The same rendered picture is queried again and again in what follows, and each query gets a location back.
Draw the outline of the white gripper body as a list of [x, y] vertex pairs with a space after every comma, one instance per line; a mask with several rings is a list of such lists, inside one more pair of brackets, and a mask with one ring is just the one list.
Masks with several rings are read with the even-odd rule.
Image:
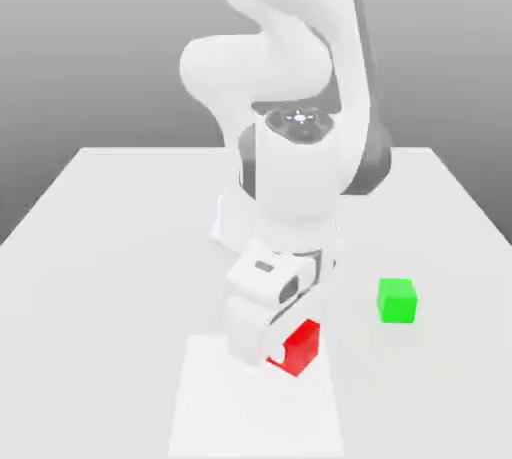
[[272, 306], [240, 295], [230, 296], [225, 313], [229, 351], [251, 366], [258, 366], [267, 358], [282, 363], [284, 342], [310, 314], [309, 296]]

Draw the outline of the small red cube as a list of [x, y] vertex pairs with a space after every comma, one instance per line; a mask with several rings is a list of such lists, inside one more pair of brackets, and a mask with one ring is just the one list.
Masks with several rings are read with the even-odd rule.
[[283, 343], [283, 359], [277, 361], [268, 356], [266, 361], [298, 377], [318, 355], [320, 329], [318, 322], [311, 319], [305, 320]]

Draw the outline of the small green cube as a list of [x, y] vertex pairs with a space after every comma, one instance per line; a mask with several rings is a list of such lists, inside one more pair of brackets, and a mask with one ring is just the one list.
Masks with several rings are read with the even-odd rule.
[[418, 295], [410, 279], [381, 278], [379, 280], [377, 309], [383, 323], [413, 323], [417, 303]]

